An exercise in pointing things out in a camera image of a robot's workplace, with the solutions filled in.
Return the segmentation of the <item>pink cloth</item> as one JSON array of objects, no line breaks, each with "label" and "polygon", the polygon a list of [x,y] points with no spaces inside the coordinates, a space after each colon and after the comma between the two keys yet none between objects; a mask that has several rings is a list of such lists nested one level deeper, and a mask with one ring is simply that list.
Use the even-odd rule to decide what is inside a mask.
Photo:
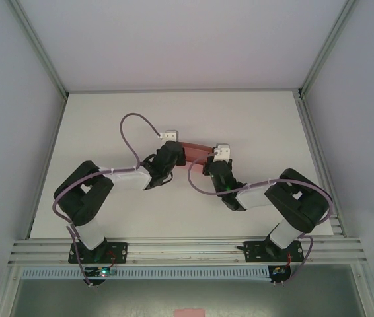
[{"label": "pink cloth", "polygon": [[198,159],[197,163],[192,168],[192,172],[201,174],[207,160],[207,155],[213,152],[213,147],[187,142],[181,142],[181,145],[183,146],[186,155],[185,169],[188,169],[190,165]]}]

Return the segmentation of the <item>aluminium frame post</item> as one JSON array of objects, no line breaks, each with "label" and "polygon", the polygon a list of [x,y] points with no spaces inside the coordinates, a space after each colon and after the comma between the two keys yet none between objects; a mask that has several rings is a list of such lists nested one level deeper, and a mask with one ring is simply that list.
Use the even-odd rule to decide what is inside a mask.
[{"label": "aluminium frame post", "polygon": [[324,40],[323,45],[317,53],[317,56],[315,57],[315,60],[313,61],[311,68],[309,69],[299,89],[299,96],[302,99],[304,99],[306,95],[309,94],[319,73],[326,63],[326,60],[330,56],[358,4],[359,0],[345,0],[344,4],[342,5],[342,8],[338,16],[336,17],[334,24],[328,32],[328,36]]},{"label": "aluminium frame post", "polygon": [[38,36],[34,26],[32,25],[24,7],[20,0],[4,0],[13,14],[16,22],[21,27],[22,32],[26,36],[30,46],[32,47],[36,57],[42,64],[45,72],[50,78],[53,86],[59,92],[64,101],[67,101],[69,92],[65,88],[56,68],[54,67],[40,37]]}]

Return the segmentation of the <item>aluminium table side rail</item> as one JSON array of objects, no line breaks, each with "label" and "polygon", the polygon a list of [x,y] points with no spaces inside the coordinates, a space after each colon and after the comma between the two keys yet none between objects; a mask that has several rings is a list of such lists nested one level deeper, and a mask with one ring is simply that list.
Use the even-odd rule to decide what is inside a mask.
[{"label": "aluminium table side rail", "polygon": [[313,121],[311,111],[305,99],[305,96],[301,94],[298,90],[296,98],[297,110],[301,118],[303,129],[307,138],[307,143],[310,148],[311,156],[315,165],[317,172],[317,178],[321,186],[328,192],[328,194],[333,199],[332,215],[330,216],[330,221],[337,220],[338,226],[334,228],[335,235],[341,235],[347,237],[346,229],[343,224],[342,210],[340,204],[338,203],[338,197],[332,183],[332,178],[329,173],[328,165],[324,156],[322,145],[318,137],[316,125]]},{"label": "aluminium table side rail", "polygon": [[60,126],[61,126],[61,123],[62,123],[62,120],[63,120],[63,116],[64,116],[64,113],[65,113],[65,109],[66,109],[66,106],[67,106],[67,100],[68,100],[68,97],[63,99],[63,101],[61,103],[61,106],[60,106],[59,116],[58,116],[57,121],[56,121],[56,123],[54,125],[54,128],[52,130],[52,137],[51,137],[51,140],[50,140],[48,148],[47,148],[46,159],[45,159],[44,165],[41,168],[40,180],[39,180],[39,183],[38,183],[38,185],[36,187],[36,190],[34,192],[34,200],[33,200],[33,204],[32,204],[32,207],[30,209],[30,212],[28,214],[28,220],[26,221],[26,224],[24,226],[24,231],[23,231],[23,233],[24,233],[23,239],[24,240],[28,240],[30,238],[30,233],[32,231],[32,226],[33,226],[34,220],[36,218],[36,213],[37,213],[38,206],[39,206],[39,203],[40,203],[40,200],[41,200],[44,184],[45,184],[46,177],[47,177],[47,174],[48,174],[48,170],[49,170],[50,162],[51,162],[51,159],[52,159],[52,155],[53,155],[54,147],[55,147],[55,144],[56,144],[56,140],[57,140],[57,137],[58,137],[59,129],[60,129]]}]

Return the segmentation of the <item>pink paper sheet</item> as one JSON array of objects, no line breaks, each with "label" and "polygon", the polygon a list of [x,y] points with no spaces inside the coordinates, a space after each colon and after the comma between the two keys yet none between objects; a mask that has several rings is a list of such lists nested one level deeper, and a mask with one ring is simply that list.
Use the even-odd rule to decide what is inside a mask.
[{"label": "pink paper sheet", "polygon": [[206,311],[203,308],[176,309],[173,317],[206,317]]}]

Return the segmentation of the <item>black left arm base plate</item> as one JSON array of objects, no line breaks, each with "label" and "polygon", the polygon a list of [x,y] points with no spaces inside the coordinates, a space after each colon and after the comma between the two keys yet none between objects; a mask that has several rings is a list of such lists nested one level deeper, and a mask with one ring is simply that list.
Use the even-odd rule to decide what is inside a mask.
[{"label": "black left arm base plate", "polygon": [[70,264],[78,263],[76,250],[82,264],[124,264],[128,254],[128,244],[104,241],[94,250],[89,250],[82,242],[71,244],[68,256]]}]

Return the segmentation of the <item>aluminium arm base rail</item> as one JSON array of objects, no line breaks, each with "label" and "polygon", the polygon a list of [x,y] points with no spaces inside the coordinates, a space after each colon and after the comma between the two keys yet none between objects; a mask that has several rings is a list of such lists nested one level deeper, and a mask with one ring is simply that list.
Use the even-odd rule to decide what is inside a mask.
[{"label": "aluminium arm base rail", "polygon": [[[251,237],[237,238],[115,238],[128,244],[126,265],[190,266],[244,265],[244,254],[238,247]],[[70,238],[18,240],[11,248],[9,265],[67,266]],[[309,265],[366,264],[367,256],[359,238],[316,236],[301,240],[303,252],[310,251]]]}]

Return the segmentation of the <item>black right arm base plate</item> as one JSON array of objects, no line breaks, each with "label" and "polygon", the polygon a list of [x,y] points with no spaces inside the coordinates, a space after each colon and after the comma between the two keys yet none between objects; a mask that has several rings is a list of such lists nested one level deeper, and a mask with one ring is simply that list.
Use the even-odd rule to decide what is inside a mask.
[{"label": "black right arm base plate", "polygon": [[244,241],[242,246],[237,246],[244,253],[248,263],[287,263],[301,262],[304,260],[303,248],[300,241],[293,241],[286,249],[280,249],[272,242],[255,240]]}]

